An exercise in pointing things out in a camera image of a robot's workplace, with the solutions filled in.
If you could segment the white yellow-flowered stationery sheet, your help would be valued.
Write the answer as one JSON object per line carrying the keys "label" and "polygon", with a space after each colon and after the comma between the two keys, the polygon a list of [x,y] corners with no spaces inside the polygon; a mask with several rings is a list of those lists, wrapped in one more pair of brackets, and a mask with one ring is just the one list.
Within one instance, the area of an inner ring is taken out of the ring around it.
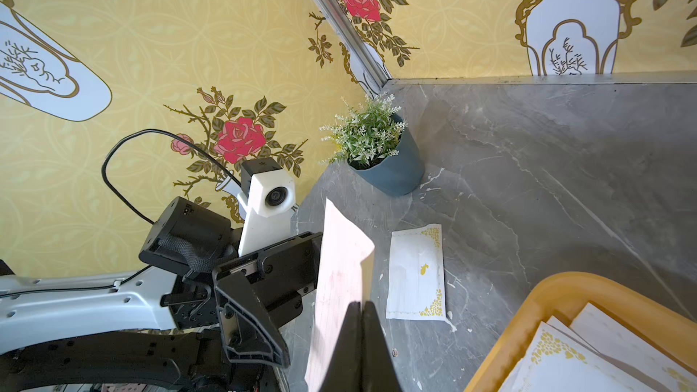
{"label": "white yellow-flowered stationery sheet", "polygon": [[447,319],[439,224],[392,233],[386,318]]}

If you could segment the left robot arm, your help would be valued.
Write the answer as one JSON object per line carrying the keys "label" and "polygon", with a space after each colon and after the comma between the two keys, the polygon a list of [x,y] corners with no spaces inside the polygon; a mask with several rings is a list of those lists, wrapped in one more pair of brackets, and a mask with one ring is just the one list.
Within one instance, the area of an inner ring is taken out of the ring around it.
{"label": "left robot arm", "polygon": [[174,199],[134,273],[30,279],[1,269],[1,388],[281,391],[281,328],[318,283],[321,234],[241,252],[241,230]]}

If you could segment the pink stationery sheet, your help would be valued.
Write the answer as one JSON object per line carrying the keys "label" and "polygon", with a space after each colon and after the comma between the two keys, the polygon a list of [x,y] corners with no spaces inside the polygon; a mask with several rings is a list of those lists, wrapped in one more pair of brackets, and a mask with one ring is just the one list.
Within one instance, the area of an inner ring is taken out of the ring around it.
{"label": "pink stationery sheet", "polygon": [[314,323],[305,381],[318,391],[327,374],[348,306],[370,298],[374,242],[326,201]]}

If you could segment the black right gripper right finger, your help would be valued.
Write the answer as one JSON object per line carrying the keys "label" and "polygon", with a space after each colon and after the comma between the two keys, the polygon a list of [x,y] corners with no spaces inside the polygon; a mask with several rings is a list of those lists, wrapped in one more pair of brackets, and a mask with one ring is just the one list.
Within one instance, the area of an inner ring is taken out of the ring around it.
{"label": "black right gripper right finger", "polygon": [[372,301],[367,301],[361,317],[360,390],[400,392],[402,390]]}

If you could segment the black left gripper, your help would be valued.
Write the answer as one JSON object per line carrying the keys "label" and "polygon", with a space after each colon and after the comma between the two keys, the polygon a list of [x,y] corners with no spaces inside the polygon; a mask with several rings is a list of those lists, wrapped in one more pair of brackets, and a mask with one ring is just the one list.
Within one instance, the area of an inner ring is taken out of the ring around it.
{"label": "black left gripper", "polygon": [[178,330],[220,323],[230,363],[288,368],[290,350],[278,327],[297,318],[301,298],[316,289],[321,241],[320,232],[303,232],[242,257],[218,259],[209,273],[190,281],[178,277],[160,304]]}

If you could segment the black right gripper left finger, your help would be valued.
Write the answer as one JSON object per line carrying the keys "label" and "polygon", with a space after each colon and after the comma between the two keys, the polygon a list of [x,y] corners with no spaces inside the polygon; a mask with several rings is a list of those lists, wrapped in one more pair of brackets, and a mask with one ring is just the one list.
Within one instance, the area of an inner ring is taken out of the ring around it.
{"label": "black right gripper left finger", "polygon": [[348,305],[320,392],[359,391],[361,380],[362,307]]}

